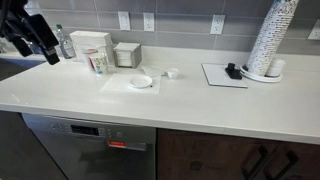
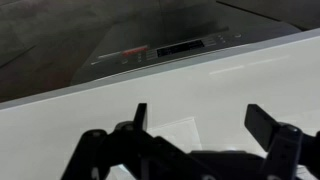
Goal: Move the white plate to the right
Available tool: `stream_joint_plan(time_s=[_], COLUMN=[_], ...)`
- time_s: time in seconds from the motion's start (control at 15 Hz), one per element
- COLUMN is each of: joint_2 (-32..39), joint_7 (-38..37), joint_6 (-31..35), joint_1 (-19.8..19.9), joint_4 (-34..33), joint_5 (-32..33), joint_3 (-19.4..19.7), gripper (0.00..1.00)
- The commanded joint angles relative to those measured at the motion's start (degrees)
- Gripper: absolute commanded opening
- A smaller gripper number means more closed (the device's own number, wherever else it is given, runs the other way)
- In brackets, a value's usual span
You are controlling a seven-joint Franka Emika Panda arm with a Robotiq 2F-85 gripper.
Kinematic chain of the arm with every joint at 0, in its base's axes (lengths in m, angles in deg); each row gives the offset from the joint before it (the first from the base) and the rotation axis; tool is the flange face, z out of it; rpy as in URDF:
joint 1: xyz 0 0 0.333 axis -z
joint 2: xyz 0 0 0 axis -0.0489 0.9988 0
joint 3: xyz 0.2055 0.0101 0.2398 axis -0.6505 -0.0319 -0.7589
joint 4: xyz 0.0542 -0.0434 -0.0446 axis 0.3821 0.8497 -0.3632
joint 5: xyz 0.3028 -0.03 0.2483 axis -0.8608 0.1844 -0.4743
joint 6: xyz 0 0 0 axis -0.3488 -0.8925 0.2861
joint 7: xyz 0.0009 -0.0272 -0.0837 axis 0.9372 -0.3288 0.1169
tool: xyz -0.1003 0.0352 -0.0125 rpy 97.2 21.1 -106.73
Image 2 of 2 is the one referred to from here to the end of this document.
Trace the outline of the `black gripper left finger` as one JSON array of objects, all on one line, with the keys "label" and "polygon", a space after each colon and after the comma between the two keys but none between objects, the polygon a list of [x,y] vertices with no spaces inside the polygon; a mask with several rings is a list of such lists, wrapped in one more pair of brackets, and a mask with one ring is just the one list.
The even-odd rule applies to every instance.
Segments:
[{"label": "black gripper left finger", "polygon": [[118,165],[136,180],[201,180],[204,171],[198,160],[147,133],[147,110],[140,103],[134,118],[118,123],[111,133],[83,133],[61,180],[106,180]]}]

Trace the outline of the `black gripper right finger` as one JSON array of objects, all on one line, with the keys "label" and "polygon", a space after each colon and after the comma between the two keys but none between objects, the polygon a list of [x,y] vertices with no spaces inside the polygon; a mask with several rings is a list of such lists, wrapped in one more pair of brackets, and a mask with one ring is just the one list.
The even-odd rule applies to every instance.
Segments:
[{"label": "black gripper right finger", "polygon": [[296,180],[299,165],[314,177],[320,176],[319,134],[311,136],[292,124],[279,122],[257,104],[247,106],[244,125],[267,153],[260,169],[267,178]]}]

